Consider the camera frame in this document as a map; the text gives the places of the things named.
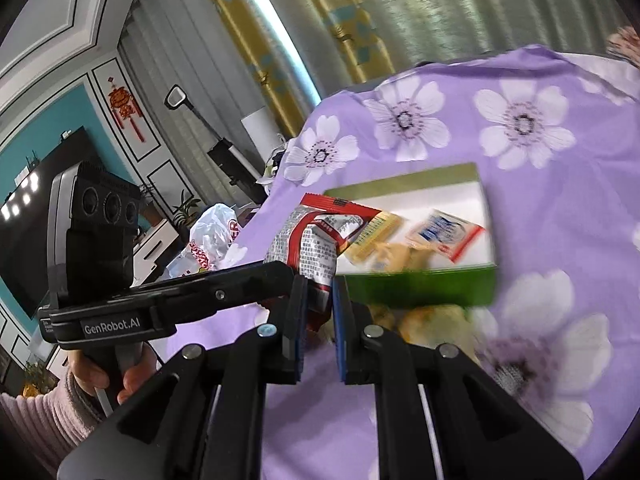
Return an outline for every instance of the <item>open box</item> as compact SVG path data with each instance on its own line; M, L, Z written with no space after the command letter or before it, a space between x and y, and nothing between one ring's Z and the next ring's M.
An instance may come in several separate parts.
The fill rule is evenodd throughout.
M426 270L372 273L369 267L373 258L354 266L340 256L336 273L346 276L352 300L398 308L442 303L473 306L493 301L497 264L491 217L475 164L363 182L330 189L325 195L403 217L404 223L387 242L404 242L406 234L434 209L485 228L455 264L434 254Z

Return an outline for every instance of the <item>teal wall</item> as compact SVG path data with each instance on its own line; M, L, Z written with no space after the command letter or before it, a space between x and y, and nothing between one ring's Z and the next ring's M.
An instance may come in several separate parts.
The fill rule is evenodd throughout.
M31 150L42 160L60 143L62 132L75 131L81 126L87 130L107 169L130 180L129 172L105 133L84 86L80 85L31 118L0 152L0 197L15 189L14 178L25 167L25 157L33 158ZM36 329L37 322L24 313L1 278L0 299L29 333Z

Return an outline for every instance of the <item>pink sweater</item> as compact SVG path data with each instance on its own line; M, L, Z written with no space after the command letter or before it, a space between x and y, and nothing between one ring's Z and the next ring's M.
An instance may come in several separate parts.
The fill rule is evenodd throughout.
M46 395L0 396L0 409L44 467L55 475L62 459L93 431L98 411L80 393L70 373Z

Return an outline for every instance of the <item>blue gripper pad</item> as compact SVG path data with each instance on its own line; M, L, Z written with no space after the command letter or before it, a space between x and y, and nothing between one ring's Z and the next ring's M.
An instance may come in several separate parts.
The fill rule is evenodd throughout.
M339 286L334 280L332 286L333 304L334 304L334 330L335 330L335 352L338 361L338 371L340 372L340 380L346 381L347 378L347 341L345 338L344 327L344 310L340 303Z
M300 312L300 323L298 325L298 337L296 338L296 362L298 367L296 369L296 380L299 381L302 378L302 370L305 365L305 345L306 345L306 301L302 304Z

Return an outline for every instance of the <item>small snack packet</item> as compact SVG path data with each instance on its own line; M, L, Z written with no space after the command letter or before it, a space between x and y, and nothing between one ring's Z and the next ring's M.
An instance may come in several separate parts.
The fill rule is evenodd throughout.
M409 259L404 264L404 270L423 270L429 266L429 259L433 255L433 249L426 246L411 247Z
M402 225L403 219L398 215L381 211L360 232L353 244L344 251L344 256L353 265L362 263L371 256L377 244L387 240Z
M433 249L425 246L378 244L371 270L374 272L401 272L403 270L426 269L432 254Z
M455 263L482 231L484 228L473 222L436 210L426 222L409 232L407 240L416 246L433 248Z
M373 272L400 272L404 269L411 247L404 244L378 244L371 265Z
M273 239L264 261L284 262L308 278L309 309L325 314L338 256L378 213L380 209L307 193Z

